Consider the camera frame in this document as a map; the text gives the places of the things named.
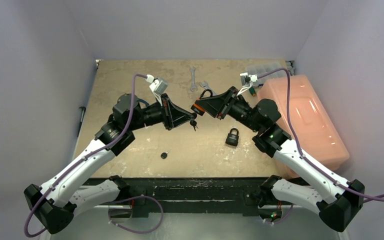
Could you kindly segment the black key bunch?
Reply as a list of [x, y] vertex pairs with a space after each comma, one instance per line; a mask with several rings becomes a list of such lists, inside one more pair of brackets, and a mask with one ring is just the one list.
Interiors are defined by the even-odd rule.
[[193, 127], [193, 130], [196, 132], [198, 129], [198, 123], [195, 120], [191, 120], [189, 124]]

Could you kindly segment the single black key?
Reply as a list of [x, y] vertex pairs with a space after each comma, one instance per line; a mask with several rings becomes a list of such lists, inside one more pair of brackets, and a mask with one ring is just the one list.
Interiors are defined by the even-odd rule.
[[161, 155], [160, 155], [160, 157], [161, 157], [162, 159], [166, 159], [166, 158], [168, 157], [168, 154], [169, 154], [170, 151], [171, 151], [171, 149], [169, 149], [169, 150], [166, 151], [166, 152], [162, 152]]

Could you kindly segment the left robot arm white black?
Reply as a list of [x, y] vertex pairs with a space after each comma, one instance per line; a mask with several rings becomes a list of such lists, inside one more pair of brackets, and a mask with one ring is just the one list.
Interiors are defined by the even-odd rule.
[[74, 217], [95, 206], [133, 201], [130, 185], [118, 175], [88, 189], [81, 186], [135, 140], [135, 130], [155, 124], [172, 130], [194, 122], [196, 117], [195, 113], [175, 105], [167, 94], [144, 108], [136, 95], [123, 94], [107, 122], [78, 157], [52, 179], [41, 185], [31, 184], [24, 190], [30, 216], [36, 217], [46, 232], [56, 234]]

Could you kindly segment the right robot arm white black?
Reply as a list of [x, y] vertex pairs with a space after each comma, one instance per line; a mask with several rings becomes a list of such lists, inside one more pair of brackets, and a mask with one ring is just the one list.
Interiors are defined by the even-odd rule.
[[298, 139], [277, 124], [281, 113], [274, 100], [264, 98], [251, 107], [232, 86], [223, 94], [200, 97], [193, 105], [219, 120], [230, 116], [255, 132], [252, 141], [260, 152], [284, 163], [309, 184], [272, 175], [260, 185], [260, 207], [286, 201], [314, 212], [337, 232], [343, 232], [363, 207], [365, 186], [337, 175], [305, 152]]

